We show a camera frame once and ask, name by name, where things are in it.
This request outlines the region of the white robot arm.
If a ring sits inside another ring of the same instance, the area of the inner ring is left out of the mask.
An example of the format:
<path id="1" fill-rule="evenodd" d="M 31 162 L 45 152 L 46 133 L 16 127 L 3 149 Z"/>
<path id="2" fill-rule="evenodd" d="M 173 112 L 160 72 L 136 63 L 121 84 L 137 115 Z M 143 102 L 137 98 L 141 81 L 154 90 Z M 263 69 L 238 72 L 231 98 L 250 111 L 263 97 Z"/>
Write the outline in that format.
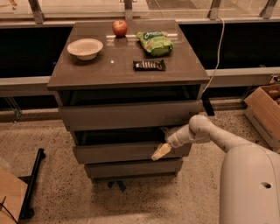
<path id="1" fill-rule="evenodd" d="M 185 144 L 213 142 L 225 152 L 220 171 L 219 224 L 280 224 L 280 155 L 195 115 L 189 123 L 164 128 L 156 161 Z"/>

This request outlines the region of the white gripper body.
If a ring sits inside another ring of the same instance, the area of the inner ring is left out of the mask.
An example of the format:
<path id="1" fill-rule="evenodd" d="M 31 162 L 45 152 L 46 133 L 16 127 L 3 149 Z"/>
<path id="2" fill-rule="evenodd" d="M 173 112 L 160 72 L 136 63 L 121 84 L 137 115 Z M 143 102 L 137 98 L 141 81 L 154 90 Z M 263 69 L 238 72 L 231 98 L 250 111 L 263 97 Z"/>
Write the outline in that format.
<path id="1" fill-rule="evenodd" d="M 165 141 L 172 147 L 172 148 L 178 148 L 182 146 L 183 144 L 179 141 L 179 137 L 177 135 L 176 131 L 168 131 L 165 134 Z"/>

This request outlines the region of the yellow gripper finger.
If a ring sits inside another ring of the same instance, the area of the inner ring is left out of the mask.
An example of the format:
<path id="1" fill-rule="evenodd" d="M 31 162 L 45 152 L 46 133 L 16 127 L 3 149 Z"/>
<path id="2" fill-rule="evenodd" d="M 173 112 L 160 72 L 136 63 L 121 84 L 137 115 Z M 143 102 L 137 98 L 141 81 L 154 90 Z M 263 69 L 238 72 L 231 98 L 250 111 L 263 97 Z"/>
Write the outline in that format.
<path id="1" fill-rule="evenodd" d="M 172 147 L 168 143 L 161 143 L 151 156 L 153 161 L 157 161 L 171 151 Z"/>

